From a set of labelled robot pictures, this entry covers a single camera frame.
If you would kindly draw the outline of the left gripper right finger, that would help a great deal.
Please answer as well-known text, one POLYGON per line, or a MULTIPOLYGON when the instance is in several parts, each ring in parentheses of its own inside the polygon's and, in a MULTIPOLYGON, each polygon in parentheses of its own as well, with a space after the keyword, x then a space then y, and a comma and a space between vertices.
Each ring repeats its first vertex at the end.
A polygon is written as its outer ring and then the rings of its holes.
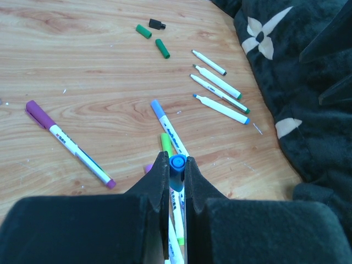
POLYGON ((187 263, 351 263, 344 230, 322 203, 229 199, 192 157, 184 187, 187 263))

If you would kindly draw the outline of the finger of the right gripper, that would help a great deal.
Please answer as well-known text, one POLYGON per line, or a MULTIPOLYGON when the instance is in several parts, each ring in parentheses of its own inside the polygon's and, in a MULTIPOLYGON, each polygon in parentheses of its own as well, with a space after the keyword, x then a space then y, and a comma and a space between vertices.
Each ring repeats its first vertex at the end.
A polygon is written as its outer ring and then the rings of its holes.
POLYGON ((300 53, 299 61, 318 58, 351 48, 351 4, 345 4, 333 20, 300 53))
POLYGON ((351 102, 351 74, 321 93, 318 102, 319 105, 351 102))

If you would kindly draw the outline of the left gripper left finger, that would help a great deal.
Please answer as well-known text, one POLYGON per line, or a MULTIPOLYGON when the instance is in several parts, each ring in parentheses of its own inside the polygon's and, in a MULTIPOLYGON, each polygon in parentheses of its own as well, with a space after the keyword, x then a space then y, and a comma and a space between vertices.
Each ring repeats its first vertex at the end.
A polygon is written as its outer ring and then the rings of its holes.
POLYGON ((1 263, 164 263, 169 158, 123 194, 33 196, 1 225, 1 263))

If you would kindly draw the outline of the sky blue pen cap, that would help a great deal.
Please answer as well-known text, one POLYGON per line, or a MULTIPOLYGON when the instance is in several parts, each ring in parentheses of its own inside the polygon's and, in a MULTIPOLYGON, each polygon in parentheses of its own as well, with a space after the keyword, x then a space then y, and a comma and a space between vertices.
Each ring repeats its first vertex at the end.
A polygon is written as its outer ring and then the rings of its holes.
POLYGON ((186 156, 184 155, 174 155, 169 159, 170 187, 177 192, 181 192, 184 187, 185 165, 186 156))

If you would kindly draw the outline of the periwinkle cap marker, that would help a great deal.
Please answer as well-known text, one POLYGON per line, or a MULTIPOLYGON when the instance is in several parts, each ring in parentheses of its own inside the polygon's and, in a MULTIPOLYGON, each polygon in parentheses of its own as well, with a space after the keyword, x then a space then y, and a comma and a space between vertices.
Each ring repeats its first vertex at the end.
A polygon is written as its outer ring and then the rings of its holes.
POLYGON ((186 157, 189 157, 189 153, 186 150, 184 144, 182 143, 179 135, 177 134, 176 130, 172 126, 170 120, 168 119, 167 115, 165 114, 162 106, 157 100, 153 100, 151 102, 151 107, 159 120, 161 126, 163 127, 165 133, 168 134, 170 137, 170 140, 177 152, 177 154, 184 155, 186 157))

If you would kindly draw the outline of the dark green rainbow marker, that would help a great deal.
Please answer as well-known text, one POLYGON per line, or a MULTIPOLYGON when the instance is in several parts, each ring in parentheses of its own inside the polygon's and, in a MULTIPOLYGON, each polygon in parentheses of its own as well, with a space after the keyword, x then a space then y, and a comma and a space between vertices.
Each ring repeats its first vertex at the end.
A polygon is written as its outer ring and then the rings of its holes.
POLYGON ((237 109, 241 110, 245 114, 250 113, 250 110, 246 106, 244 106, 240 102, 236 101, 235 99, 231 98, 229 95, 227 95, 224 92, 222 92, 221 90, 215 88, 214 86, 207 83, 206 81, 202 80, 200 77, 198 77, 194 74, 190 74, 190 77, 193 79, 193 81, 195 81, 196 83, 198 83, 199 85, 204 87, 206 90, 212 92, 213 94, 215 94, 216 96, 218 96, 222 100, 228 102, 233 107, 236 107, 237 109))

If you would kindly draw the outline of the sky blue cap marker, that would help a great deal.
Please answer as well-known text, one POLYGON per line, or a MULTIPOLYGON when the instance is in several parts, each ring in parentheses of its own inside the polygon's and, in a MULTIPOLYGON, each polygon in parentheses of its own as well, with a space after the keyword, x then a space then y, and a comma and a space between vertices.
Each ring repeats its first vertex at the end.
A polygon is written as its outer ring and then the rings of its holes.
POLYGON ((193 97, 198 99, 203 105, 241 123, 241 124, 249 124, 250 119, 247 116, 244 116, 243 114, 240 114, 214 100, 209 99, 208 97, 204 96, 199 96, 197 94, 193 94, 193 97))

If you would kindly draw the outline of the black cap marker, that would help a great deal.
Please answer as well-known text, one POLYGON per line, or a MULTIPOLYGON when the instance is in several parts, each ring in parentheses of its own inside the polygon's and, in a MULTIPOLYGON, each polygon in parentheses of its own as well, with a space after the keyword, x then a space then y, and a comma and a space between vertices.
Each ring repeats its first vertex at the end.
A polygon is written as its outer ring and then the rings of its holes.
POLYGON ((221 66, 219 66, 217 63, 215 63, 214 61, 210 60, 206 56, 204 56, 202 53, 200 53, 200 52, 198 52, 198 51, 196 51, 194 49, 192 49, 191 51, 198 59, 200 59, 201 61, 206 63, 208 66, 210 66, 216 72, 220 73, 222 76, 225 76, 227 74, 227 71, 224 68, 222 68, 221 66))

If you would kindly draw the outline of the dark green pen cap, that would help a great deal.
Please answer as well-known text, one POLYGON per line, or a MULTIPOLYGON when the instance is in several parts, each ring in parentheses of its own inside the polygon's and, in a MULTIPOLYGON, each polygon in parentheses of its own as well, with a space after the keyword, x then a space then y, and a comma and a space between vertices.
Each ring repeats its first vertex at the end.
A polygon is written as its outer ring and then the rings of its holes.
POLYGON ((171 55, 161 39, 159 39, 159 38, 156 39, 155 44, 156 44, 157 48, 159 49, 159 51, 161 52, 164 59, 170 58, 171 55))

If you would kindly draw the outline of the black pen cap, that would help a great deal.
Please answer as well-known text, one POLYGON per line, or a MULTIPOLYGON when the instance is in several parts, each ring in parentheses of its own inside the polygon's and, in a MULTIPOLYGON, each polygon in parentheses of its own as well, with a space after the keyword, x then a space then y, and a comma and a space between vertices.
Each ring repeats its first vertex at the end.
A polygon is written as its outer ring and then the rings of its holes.
POLYGON ((166 24, 163 24, 161 21, 155 19, 150 19, 148 26, 157 30, 164 30, 166 28, 166 24))

